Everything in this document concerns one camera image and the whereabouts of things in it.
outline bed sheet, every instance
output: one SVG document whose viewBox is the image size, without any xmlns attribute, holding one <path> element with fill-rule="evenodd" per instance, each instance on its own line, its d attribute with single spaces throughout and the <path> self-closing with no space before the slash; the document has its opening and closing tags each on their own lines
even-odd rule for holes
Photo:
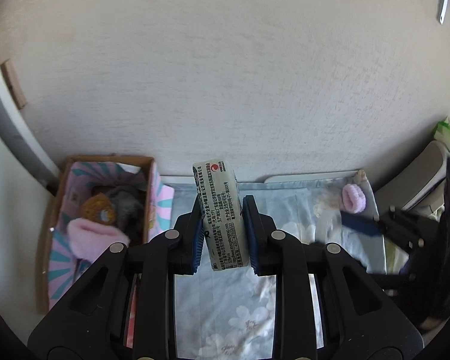
<svg viewBox="0 0 450 360">
<path fill-rule="evenodd" d="M 341 190 L 358 184 L 366 198 L 364 215 L 377 214 L 373 192 L 359 171 L 350 178 L 286 183 L 239 183 L 240 196 L 253 195 L 258 210 L 303 243 L 336 242 L 358 258 L 369 272 L 385 272 L 382 237 L 356 233 L 340 223 Z M 171 184 L 175 189 L 172 224 L 190 212 L 194 185 Z M 314 300 L 317 347 L 323 346 L 318 298 Z M 272 356 L 275 316 L 275 276 L 258 277 L 251 267 L 213 271 L 207 248 L 193 276 L 175 276 L 175 319 L 178 356 L 186 359 L 267 359 Z"/>
</svg>

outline wall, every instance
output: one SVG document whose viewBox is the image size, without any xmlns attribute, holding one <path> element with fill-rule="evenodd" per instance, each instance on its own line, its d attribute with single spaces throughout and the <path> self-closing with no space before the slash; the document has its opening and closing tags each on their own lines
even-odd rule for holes
<svg viewBox="0 0 450 360">
<path fill-rule="evenodd" d="M 36 255 L 51 197 L 0 139 L 0 314 L 24 343 L 42 318 Z"/>
<path fill-rule="evenodd" d="M 0 0 L 0 60 L 56 162 L 226 157 L 239 180 L 365 168 L 375 185 L 450 114 L 439 0 Z"/>
</svg>

